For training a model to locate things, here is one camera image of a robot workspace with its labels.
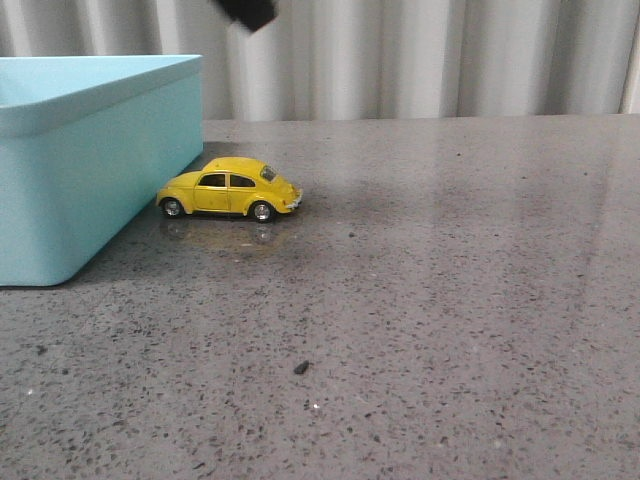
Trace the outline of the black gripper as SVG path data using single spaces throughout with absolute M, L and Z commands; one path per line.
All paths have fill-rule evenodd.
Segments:
M 211 3 L 230 22 L 239 23 L 251 34 L 274 21 L 278 15 L 272 0 L 212 0 Z

